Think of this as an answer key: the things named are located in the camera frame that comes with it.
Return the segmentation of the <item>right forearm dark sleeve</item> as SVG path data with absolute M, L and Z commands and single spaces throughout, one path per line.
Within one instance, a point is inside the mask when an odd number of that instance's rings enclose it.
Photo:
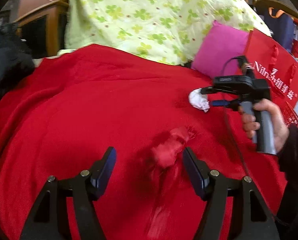
M 285 231 L 298 230 L 298 128 L 289 127 L 289 136 L 278 153 L 280 171 L 287 185 L 277 213 L 277 224 Z

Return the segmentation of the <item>right hand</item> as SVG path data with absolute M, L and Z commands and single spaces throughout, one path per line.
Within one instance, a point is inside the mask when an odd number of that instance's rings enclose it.
M 278 153 L 284 146 L 288 136 L 289 129 L 285 125 L 280 108 L 270 100 L 263 99 L 253 106 L 254 111 L 267 111 L 270 113 L 273 126 L 274 147 Z M 238 108 L 239 114 L 242 116 L 243 130 L 247 134 L 248 139 L 252 139 L 257 130 L 260 129 L 260 123 L 255 120 L 255 116 L 244 111 L 242 106 Z

